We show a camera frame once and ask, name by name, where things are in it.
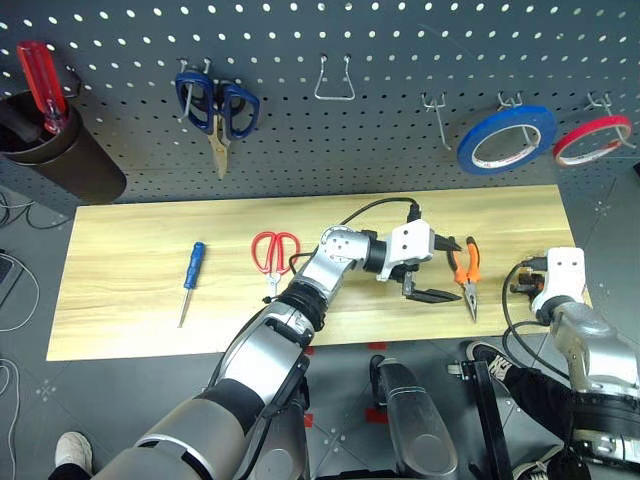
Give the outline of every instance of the scissors blade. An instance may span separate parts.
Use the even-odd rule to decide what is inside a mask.
[[[213,150],[213,160],[220,180],[224,178],[229,165],[229,142],[224,137],[223,124],[222,116],[216,115],[213,120],[213,133],[209,135],[209,144]]]

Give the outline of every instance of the white sneaker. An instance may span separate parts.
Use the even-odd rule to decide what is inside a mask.
[[[58,439],[58,444],[56,445],[56,467],[65,463],[74,463],[89,475],[92,475],[92,459],[91,445],[84,435],[78,432],[67,432]]]
[[[535,462],[523,463],[513,469],[513,480],[549,480],[547,465],[564,447],[556,445]]]

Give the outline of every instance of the wire hook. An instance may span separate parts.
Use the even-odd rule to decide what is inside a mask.
[[[604,111],[607,112],[607,115],[609,115],[610,117],[613,115],[611,113],[611,106],[613,105],[613,103],[611,102],[611,98],[609,98],[609,93],[605,92],[605,94],[600,98],[600,100],[595,100],[593,98],[593,92],[587,92],[587,100],[589,100],[589,105],[584,107],[583,110],[586,110],[587,108],[591,108],[591,107],[604,108]],[[618,139],[620,140],[620,143],[622,143],[623,145],[629,148],[636,148],[636,146],[633,143],[628,142],[627,139],[624,138],[620,128],[616,127],[616,133],[618,134]]]
[[[424,105],[424,108],[427,109],[427,112],[431,111],[431,109],[435,110],[436,112],[436,117],[438,118],[438,128],[440,129],[440,140],[442,141],[442,145],[444,145],[444,148],[446,148],[447,150],[451,151],[452,148],[447,144],[447,141],[444,137],[444,127],[442,125],[442,118],[440,118],[440,109],[441,108],[445,108],[447,106],[447,102],[444,98],[444,94],[445,92],[442,92],[440,94],[440,98],[442,100],[442,103],[438,103],[436,101],[436,97],[432,97],[431,101],[429,103],[427,103],[427,93],[421,93],[420,96],[422,97],[422,105]]]
[[[515,99],[513,97],[508,97],[506,100],[502,98],[503,93],[504,93],[503,91],[498,92],[498,102],[500,103],[500,106],[498,107],[498,111],[503,110],[505,108],[521,107],[524,104],[524,101],[522,100],[521,92],[516,92]],[[524,139],[527,142],[527,145],[533,145],[533,142],[531,142],[531,138],[529,138],[529,133],[527,132],[527,129],[525,127],[522,127],[522,134],[524,135]]]
[[[332,101],[355,100],[356,92],[353,89],[353,84],[351,83],[351,77],[349,77],[349,62],[351,61],[351,55],[347,53],[343,58],[344,58],[344,76],[347,79],[347,83],[349,84],[351,95],[349,95],[348,97],[323,97],[318,93],[318,90],[320,89],[320,84],[322,83],[322,79],[324,78],[324,64],[329,59],[329,57],[326,54],[322,53],[320,54],[320,76],[318,77],[316,88],[313,91],[313,96],[316,97],[318,100],[332,100]]]

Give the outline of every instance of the cable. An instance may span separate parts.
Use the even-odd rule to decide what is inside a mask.
[[[269,433],[269,428],[271,427],[271,420],[272,418],[267,419],[266,423],[264,424],[264,428],[262,429],[262,433],[260,434],[260,440],[258,440],[258,444],[256,445],[256,449],[253,452],[251,461],[247,465],[247,468],[245,469],[244,473],[239,477],[236,477],[236,480],[247,480],[247,478],[249,478],[249,475],[251,475],[251,472],[255,468],[256,462],[258,461],[258,456],[260,455],[260,451],[262,450],[262,447],[264,446],[264,442],[267,439],[267,434]]]
[[[34,225],[34,224],[31,222],[31,217],[29,216],[29,214],[31,213],[31,207],[32,207],[32,206],[33,206],[33,205],[29,205],[29,206],[26,208],[27,216],[25,217],[25,219],[27,220],[27,224],[28,224],[31,228],[35,228],[36,230],[50,230],[50,229],[52,229],[52,228],[60,227],[61,225],[64,225],[65,223],[68,223],[68,222],[70,222],[70,221],[71,221],[71,218],[67,218],[66,220],[63,220],[63,221],[62,221],[62,222],[60,222],[60,223],[56,223],[55,225],[49,225],[49,226],[46,226],[46,227],[41,227],[41,226],[39,226],[39,225]]]
[[[345,218],[343,221],[340,222],[340,225],[346,225],[347,223],[349,223],[351,220],[353,220],[354,218],[356,218],[358,215],[366,212],[367,210],[369,210],[370,208],[373,208],[377,205],[381,205],[383,203],[391,203],[391,202],[408,202],[411,205],[418,205],[418,202],[415,201],[415,199],[411,198],[411,197],[389,197],[389,198],[382,198],[380,200],[376,200],[375,202],[371,202],[367,205],[365,205],[364,207],[356,210],[355,212],[353,212],[351,215],[349,215],[347,218]]]
[[[7,444],[9,445],[9,454],[11,456],[11,479],[16,480],[16,452],[13,450],[13,435],[15,433],[18,413],[20,411],[20,371],[18,370],[17,365],[8,358],[0,358],[0,362],[11,366],[16,374],[16,408],[13,412],[11,425],[9,426],[9,433],[7,434]],[[7,380],[2,388],[0,388],[0,396],[2,396],[11,382],[11,371],[7,365],[0,365],[0,370],[4,370],[7,373]]]
[[[531,357],[533,357],[535,360],[537,360],[541,365],[547,367],[549,370],[551,370],[552,372],[554,372],[557,375],[560,375],[562,378],[569,380],[569,376],[564,373],[561,370],[558,370],[556,367],[554,367],[553,365],[551,365],[550,363],[546,362],[545,360],[543,360],[542,358],[540,358],[538,356],[538,354],[536,352],[534,352],[531,347],[529,347],[529,345],[527,345],[527,343],[524,341],[524,339],[520,336],[520,334],[516,331],[516,328],[513,324],[513,322],[511,321],[511,315],[509,315],[509,306],[507,304],[507,292],[509,291],[509,285],[511,284],[511,280],[513,279],[514,275],[516,274],[516,272],[518,271],[518,269],[520,269],[521,267],[524,267],[526,265],[525,262],[519,262],[517,263],[509,272],[509,274],[507,275],[507,277],[504,279],[504,283],[502,284],[502,312],[504,313],[504,318],[507,321],[507,325],[509,326],[509,328],[507,328],[507,331],[505,332],[505,334],[508,336],[508,332],[510,331],[511,333],[513,333],[514,338],[518,341],[518,343],[520,344],[520,346],[522,346],[522,348],[524,348],[524,350],[531,355]],[[516,365],[522,365],[522,362],[519,362],[516,358],[514,358],[512,355],[509,355],[511,357],[511,360],[514,360],[514,363],[516,363]]]
[[[296,258],[300,258],[300,257],[310,257],[311,255],[313,255],[314,253],[316,253],[316,251],[314,250],[313,252],[303,252],[303,253],[294,253],[293,255],[291,255],[289,257],[289,268],[291,269],[291,272],[293,272],[293,274],[295,275],[296,273],[298,273],[296,271],[296,267],[293,266],[293,261]]]
[[[29,322],[29,320],[31,320],[31,317],[33,317],[33,314],[35,313],[36,308],[38,308],[38,303],[40,303],[40,284],[38,283],[38,279],[33,274],[33,272],[31,270],[29,270],[27,268],[27,266],[24,263],[22,263],[20,260],[18,260],[16,257],[14,257],[12,255],[8,255],[6,253],[0,253],[0,258],[11,260],[12,262],[15,262],[18,265],[20,265],[20,267],[22,267],[22,269],[25,272],[27,272],[27,274],[29,274],[29,276],[31,277],[31,280],[33,280],[33,284],[36,286],[36,301],[33,303],[33,308],[31,308],[31,311],[29,312],[29,315],[27,315],[27,318],[25,318],[22,321],[22,323],[16,325],[15,327],[0,328],[0,333],[6,333],[6,332],[13,332],[15,330],[18,330],[19,328],[24,327],[27,324],[27,322]]]

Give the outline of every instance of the tape roll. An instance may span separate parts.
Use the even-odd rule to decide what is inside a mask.
[[[601,132],[609,128],[619,128],[622,136],[626,140],[631,136],[631,121],[625,115],[611,115],[608,117],[600,117],[584,125],[579,126],[575,130],[571,130],[567,133],[553,148],[553,159],[561,167],[575,167],[576,165],[583,165],[585,163],[593,162],[600,157],[614,151],[622,142],[620,140],[612,140],[603,147],[593,150],[589,153],[583,153],[575,157],[567,157],[562,154],[564,151],[576,142],[579,142],[584,137],[591,135],[592,133]]]
[[[477,157],[478,147],[483,142],[516,127],[534,130],[537,133],[536,143],[501,160],[487,161]],[[503,110],[484,119],[465,135],[458,146],[458,162],[465,172],[475,175],[492,175],[513,170],[547,150],[553,143],[555,134],[556,120],[553,113],[544,107],[523,105]]]

